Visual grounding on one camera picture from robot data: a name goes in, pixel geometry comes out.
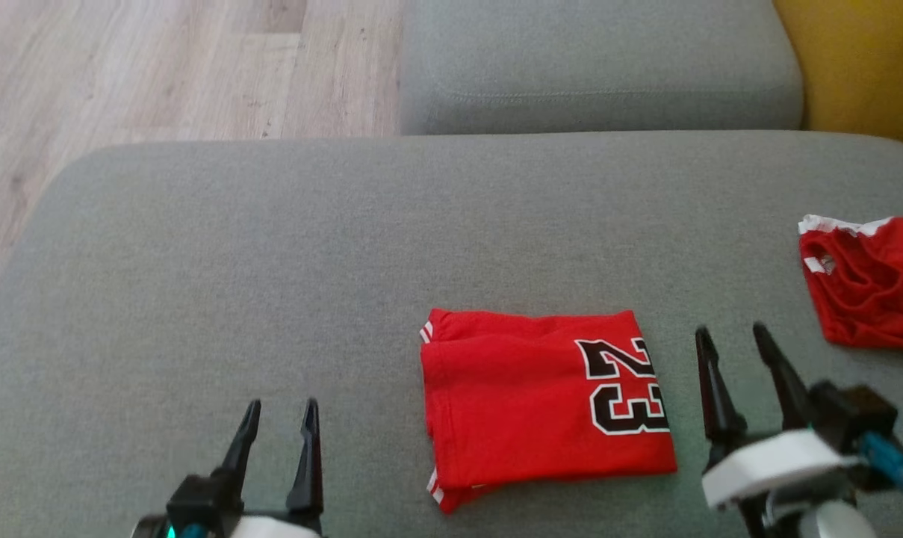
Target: white stripe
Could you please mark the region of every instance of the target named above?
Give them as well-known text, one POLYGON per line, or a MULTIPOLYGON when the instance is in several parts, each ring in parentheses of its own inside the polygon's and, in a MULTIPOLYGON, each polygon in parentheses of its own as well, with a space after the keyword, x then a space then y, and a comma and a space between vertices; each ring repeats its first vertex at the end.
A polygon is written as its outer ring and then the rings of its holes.
POLYGON ((810 269, 811 273, 826 273, 823 264, 816 258, 803 258, 803 263, 806 263, 807 269, 810 269))
POLYGON ((854 222, 837 220, 836 218, 820 217, 818 214, 808 214, 806 217, 803 217, 799 229, 800 235, 806 234, 806 232, 833 232, 834 229, 846 229, 848 232, 867 235, 871 238, 881 226, 888 224, 891 220, 892 217, 886 217, 881 220, 867 222, 867 224, 856 224, 854 222))

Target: black number with white outline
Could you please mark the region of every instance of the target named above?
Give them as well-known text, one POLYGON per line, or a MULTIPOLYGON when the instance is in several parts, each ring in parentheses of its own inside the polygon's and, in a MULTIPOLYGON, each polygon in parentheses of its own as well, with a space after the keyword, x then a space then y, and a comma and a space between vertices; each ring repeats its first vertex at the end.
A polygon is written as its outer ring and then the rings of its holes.
MULTIPOLYGON (((615 379, 621 377, 619 365, 636 378, 654 379, 657 374, 650 364, 647 345, 642 338, 631 340, 633 349, 642 358, 629 354, 604 340, 574 342, 580 348, 587 368, 588 379, 615 379)), ((647 384, 646 398, 628 398, 627 412, 617 413, 614 406, 625 402, 621 384, 604 383, 591 394, 591 419, 595 428, 608 436, 629 436, 642 432, 669 432, 670 424, 663 411, 660 385, 647 384)))

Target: clothing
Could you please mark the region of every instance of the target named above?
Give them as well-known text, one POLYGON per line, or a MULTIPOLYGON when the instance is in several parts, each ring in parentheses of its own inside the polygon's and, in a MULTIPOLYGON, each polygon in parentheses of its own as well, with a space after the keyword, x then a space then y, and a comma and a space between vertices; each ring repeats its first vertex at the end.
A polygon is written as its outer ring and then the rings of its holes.
POLYGON ((633 313, 525 318, 436 309, 421 330, 441 509, 520 480, 677 469, 633 313))
POLYGON ((799 231, 824 337, 903 350, 903 217, 853 224, 807 215, 799 231))

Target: yellow wall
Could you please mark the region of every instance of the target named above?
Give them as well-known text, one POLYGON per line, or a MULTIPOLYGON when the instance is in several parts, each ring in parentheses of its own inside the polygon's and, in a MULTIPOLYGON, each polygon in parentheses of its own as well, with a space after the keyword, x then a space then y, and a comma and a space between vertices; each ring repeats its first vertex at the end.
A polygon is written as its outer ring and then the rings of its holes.
POLYGON ((903 0, 775 0, 803 70, 804 129, 903 140, 903 0))

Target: gray fabric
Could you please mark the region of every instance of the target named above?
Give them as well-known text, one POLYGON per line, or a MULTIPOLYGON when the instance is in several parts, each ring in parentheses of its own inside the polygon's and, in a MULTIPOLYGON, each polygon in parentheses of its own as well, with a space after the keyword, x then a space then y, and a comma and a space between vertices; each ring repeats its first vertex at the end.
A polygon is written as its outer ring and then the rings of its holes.
MULTIPOLYGON (((807 380, 892 398, 903 438, 903 354, 820 335, 796 249, 807 212, 903 214, 903 144, 648 132, 99 151, 51 186, 1 280, 0 536, 127 535, 212 470, 251 398, 246 500, 280 507, 315 395, 331 536, 738 538, 738 515, 701 493, 698 324, 754 428, 779 419, 760 319, 807 380), (522 484, 441 515, 417 334, 437 306, 635 310, 680 472, 522 484)), ((863 507, 903 536, 900 498, 863 507)))
POLYGON ((769 0, 410 0, 404 134, 796 129, 769 0))

